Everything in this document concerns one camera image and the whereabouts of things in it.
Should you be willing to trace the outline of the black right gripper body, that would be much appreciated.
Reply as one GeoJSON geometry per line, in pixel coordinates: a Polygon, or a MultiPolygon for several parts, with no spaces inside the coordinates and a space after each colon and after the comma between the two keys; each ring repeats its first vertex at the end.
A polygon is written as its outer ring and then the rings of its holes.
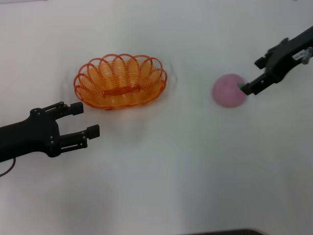
{"type": "Polygon", "coordinates": [[[294,67],[308,64],[313,56],[313,28],[305,30],[293,39],[284,39],[270,51],[265,72],[281,75],[281,80],[294,67]]]}

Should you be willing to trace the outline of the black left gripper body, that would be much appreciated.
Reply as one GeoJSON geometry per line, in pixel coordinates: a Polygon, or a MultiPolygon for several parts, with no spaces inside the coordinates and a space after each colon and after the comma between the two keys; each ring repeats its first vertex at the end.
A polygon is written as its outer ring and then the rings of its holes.
{"type": "Polygon", "coordinates": [[[27,119],[0,128],[1,162],[32,152],[52,158],[61,154],[59,126],[40,108],[31,110],[27,119]]]}

